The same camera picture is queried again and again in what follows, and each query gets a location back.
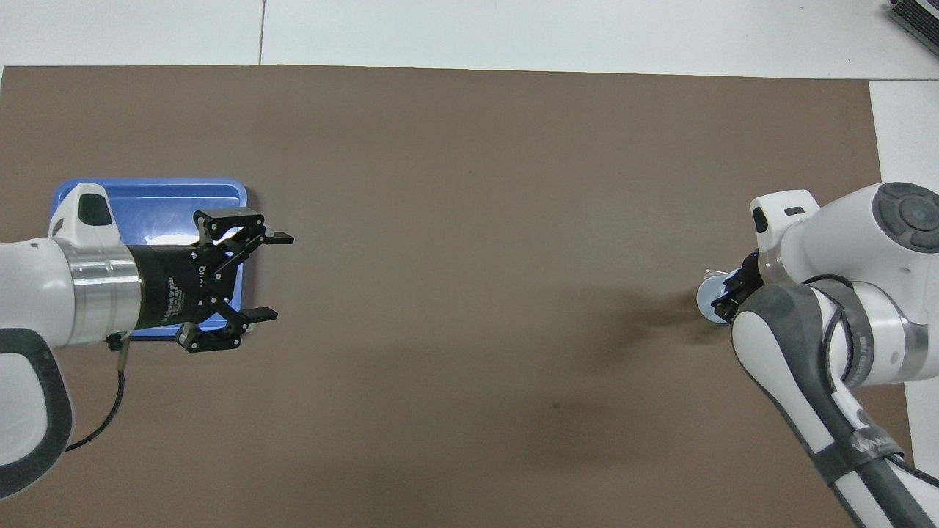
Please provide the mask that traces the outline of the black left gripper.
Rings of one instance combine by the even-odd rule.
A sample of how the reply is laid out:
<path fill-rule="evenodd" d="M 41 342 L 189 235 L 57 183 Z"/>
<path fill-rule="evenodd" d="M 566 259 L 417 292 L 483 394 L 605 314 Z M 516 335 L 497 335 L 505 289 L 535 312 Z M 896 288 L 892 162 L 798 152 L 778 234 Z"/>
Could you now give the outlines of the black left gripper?
<path fill-rule="evenodd" d="M 195 211 L 194 245 L 131 245 L 141 280 L 142 300 L 135 329 L 181 324 L 175 341 L 188 352 L 230 351 L 256 324 L 277 320 L 271 307 L 235 310 L 225 298 L 234 273 L 262 245 L 289 245 L 294 238 L 266 224 L 252 208 Z M 202 330 L 198 323 L 221 315 L 225 324 Z"/>

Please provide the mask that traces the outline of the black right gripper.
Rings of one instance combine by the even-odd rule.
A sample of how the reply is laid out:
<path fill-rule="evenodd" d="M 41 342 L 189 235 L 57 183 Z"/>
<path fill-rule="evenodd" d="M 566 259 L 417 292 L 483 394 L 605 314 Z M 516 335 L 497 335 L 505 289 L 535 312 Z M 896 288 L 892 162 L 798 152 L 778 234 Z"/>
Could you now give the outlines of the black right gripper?
<path fill-rule="evenodd" d="M 734 321 L 742 304 L 764 285 L 759 257 L 760 252 L 753 251 L 737 271 L 723 280 L 723 293 L 715 299 L 715 314 L 720 322 Z"/>

